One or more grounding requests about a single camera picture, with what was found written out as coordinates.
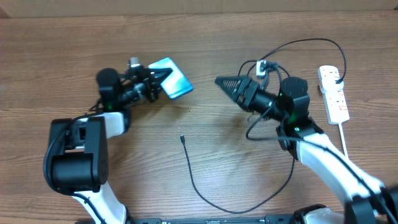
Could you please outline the blue Galaxy smartphone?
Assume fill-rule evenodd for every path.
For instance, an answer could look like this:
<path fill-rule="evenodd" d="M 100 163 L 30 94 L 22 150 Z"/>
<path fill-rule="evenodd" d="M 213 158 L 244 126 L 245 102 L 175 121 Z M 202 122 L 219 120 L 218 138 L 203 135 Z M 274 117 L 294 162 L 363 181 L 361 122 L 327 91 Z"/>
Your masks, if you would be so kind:
<path fill-rule="evenodd" d="M 177 99 L 193 91 L 193 85 L 170 57 L 158 60 L 150 64 L 148 67 L 172 69 L 172 73 L 160 84 L 163 91 L 171 100 Z"/>

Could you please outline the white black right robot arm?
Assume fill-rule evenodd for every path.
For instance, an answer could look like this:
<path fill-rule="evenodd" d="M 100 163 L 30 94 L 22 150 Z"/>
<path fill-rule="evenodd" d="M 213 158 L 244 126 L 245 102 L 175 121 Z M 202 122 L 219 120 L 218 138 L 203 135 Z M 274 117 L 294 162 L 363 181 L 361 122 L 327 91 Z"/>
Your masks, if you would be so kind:
<path fill-rule="evenodd" d="M 397 188 L 367 174 L 341 153 L 309 116 L 306 80 L 288 77 L 278 95 L 266 92 L 248 77 L 217 77 L 215 83 L 244 111 L 280 124 L 277 139 L 283 150 L 311 168 L 344 206 L 342 214 L 321 204 L 297 210 L 291 223 L 397 223 Z"/>

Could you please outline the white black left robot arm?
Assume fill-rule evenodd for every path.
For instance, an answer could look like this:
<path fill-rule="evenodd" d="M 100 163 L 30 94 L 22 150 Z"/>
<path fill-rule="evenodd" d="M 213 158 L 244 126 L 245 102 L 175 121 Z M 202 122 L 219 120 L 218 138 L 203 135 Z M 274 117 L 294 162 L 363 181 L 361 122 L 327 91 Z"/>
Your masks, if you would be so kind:
<path fill-rule="evenodd" d="M 128 132 L 131 105 L 157 100 L 161 83 L 172 72 L 142 65 L 125 73 L 104 68 L 96 75 L 100 98 L 90 113 L 51 122 L 43 166 L 46 183 L 80 202 L 92 223 L 133 223 L 108 182 L 108 139 Z"/>

